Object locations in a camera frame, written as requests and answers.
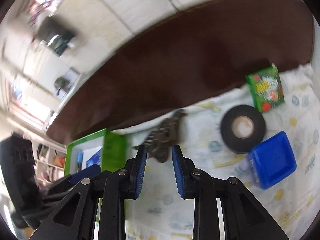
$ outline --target green box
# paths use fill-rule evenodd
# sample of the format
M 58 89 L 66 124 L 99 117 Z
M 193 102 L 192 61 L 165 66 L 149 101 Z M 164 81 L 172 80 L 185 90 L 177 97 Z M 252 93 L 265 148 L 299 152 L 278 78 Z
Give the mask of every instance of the green box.
M 64 174 L 77 172 L 77 155 L 83 151 L 82 170 L 86 161 L 98 150 L 102 149 L 101 171 L 116 171 L 124 167 L 126 162 L 126 139 L 118 134 L 103 129 L 70 143 L 67 147 Z
M 254 107 L 259 112 L 267 112 L 284 102 L 283 89 L 278 69 L 272 67 L 246 76 L 253 97 Z

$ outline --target blue container lid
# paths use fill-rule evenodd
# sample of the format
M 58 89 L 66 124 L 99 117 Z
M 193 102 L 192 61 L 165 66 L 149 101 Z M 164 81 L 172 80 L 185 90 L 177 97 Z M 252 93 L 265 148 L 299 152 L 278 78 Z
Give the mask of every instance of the blue container lid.
M 267 189 L 297 169 L 294 154 L 284 131 L 265 140 L 249 152 L 248 158 L 254 167 L 257 182 Z

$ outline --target shelf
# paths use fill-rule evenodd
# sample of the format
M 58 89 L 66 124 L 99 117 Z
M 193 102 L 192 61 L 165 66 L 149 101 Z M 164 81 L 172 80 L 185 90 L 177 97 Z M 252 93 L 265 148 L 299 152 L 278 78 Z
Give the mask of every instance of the shelf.
M 64 168 L 62 168 L 62 167 L 59 167 L 59 166 L 56 166 L 56 165 L 53 165 L 53 164 L 50 164 L 50 163 L 46 163 L 46 162 L 43 162 L 43 161 L 40 161 L 40 160 L 38 160 L 37 162 L 40 162 L 40 163 L 55 167 L 55 168 L 60 169 L 60 170 L 64 170 Z

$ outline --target white tablecloth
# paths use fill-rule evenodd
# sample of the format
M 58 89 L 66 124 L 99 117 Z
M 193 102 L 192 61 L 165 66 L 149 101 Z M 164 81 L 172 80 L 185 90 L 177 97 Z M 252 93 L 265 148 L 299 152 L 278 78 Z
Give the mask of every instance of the white tablecloth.
M 289 177 L 262 190 L 254 185 L 246 155 L 226 148 L 220 135 L 223 114 L 233 106 L 253 106 L 247 85 L 219 97 L 186 107 L 180 147 L 185 157 L 211 176 L 239 178 L 278 222 L 287 236 L 300 239 L 320 209 L 320 103 L 313 92 L 313 71 L 310 65 L 282 73 L 285 103 L 263 116 L 267 125 L 265 139 L 285 131 L 297 161 L 297 170 Z M 129 145 L 142 143 L 150 128 L 163 118 L 118 130 L 127 134 Z M 129 157 L 136 151 L 128 148 Z M 127 239 L 192 239 L 194 201 L 182 200 L 177 191 L 172 161 L 158 163 L 147 160 L 142 192 L 138 200 L 126 201 Z M 221 206 L 220 235 L 224 239 Z

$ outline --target black tape roll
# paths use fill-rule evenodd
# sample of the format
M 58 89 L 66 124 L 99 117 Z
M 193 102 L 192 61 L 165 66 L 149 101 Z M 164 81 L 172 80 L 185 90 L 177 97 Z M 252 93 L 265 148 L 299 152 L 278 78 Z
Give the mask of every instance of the black tape roll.
M 236 136 L 233 126 L 239 119 L 249 118 L 253 129 L 247 137 Z M 240 105 L 230 109 L 221 121 L 221 135 L 225 144 L 237 153 L 247 153 L 262 142 L 266 134 L 266 123 L 262 114 L 252 106 Z

